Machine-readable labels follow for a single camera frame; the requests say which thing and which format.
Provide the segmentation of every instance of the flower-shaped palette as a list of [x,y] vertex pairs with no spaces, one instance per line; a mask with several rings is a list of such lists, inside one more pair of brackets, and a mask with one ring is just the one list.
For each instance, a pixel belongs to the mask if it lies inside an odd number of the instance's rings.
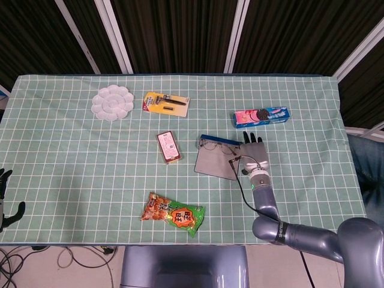
[[126,117],[133,109],[133,95],[126,87],[110,85],[100,89],[92,99],[92,112],[98,119],[114,121]]

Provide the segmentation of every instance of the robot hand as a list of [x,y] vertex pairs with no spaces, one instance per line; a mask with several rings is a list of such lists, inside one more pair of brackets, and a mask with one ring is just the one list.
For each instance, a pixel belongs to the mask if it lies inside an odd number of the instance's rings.
[[4,173],[4,169],[0,169],[0,232],[2,232],[3,228],[6,228],[9,225],[19,221],[23,217],[25,212],[25,202],[20,202],[15,215],[6,218],[3,213],[4,196],[5,190],[7,188],[7,180],[11,176],[11,174],[12,170],[6,171]]
[[268,155],[266,153],[264,143],[261,137],[257,138],[250,133],[251,140],[247,132],[243,132],[244,144],[240,145],[240,153],[242,155],[244,169],[242,173],[247,175],[254,169],[267,170],[269,168]]

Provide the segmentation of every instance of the robot finger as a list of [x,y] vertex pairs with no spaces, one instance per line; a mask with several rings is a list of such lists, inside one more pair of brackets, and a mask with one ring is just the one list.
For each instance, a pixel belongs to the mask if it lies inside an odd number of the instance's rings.
[[251,132],[251,142],[256,143],[256,137],[254,136],[253,132]]
[[244,143],[248,144],[250,142],[250,138],[248,137],[247,132],[243,132],[242,135],[244,136]]

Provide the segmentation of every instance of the gray robotic arm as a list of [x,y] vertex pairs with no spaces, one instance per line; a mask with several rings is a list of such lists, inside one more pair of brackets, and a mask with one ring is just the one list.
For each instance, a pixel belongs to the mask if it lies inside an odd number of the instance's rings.
[[342,222],[337,234],[323,228],[280,220],[267,169],[268,155],[261,138],[244,132],[240,146],[244,170],[252,188],[255,210],[254,235],[272,244],[344,263],[345,288],[384,287],[384,232],[367,218]]

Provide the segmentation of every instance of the floor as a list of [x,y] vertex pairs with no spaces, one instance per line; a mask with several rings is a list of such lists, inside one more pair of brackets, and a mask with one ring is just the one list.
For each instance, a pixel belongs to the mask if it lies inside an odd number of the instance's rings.
[[[1,248],[10,251],[14,247]],[[83,264],[95,266],[103,263],[90,250],[81,247],[72,247],[71,249],[75,258]],[[18,288],[112,287],[110,274],[105,266],[88,269],[73,262],[68,268],[60,268],[57,261],[62,250],[63,248],[50,247],[47,251],[30,255],[25,260],[21,271],[13,277]],[[30,247],[25,247],[19,251],[19,254],[25,256],[31,251]],[[119,247],[115,258],[109,264],[115,288],[118,288],[120,284],[123,254],[124,247]],[[251,288],[280,288],[282,282],[285,288],[311,287],[300,254],[297,251],[289,247],[249,245],[247,246],[247,255]],[[305,259],[316,288],[342,288],[344,276],[342,265],[309,254],[305,254]],[[61,255],[59,263],[65,266],[69,260],[70,256],[65,251]],[[12,264],[17,265],[17,263],[18,260],[13,259]],[[1,276],[0,287],[4,283],[5,278]]]

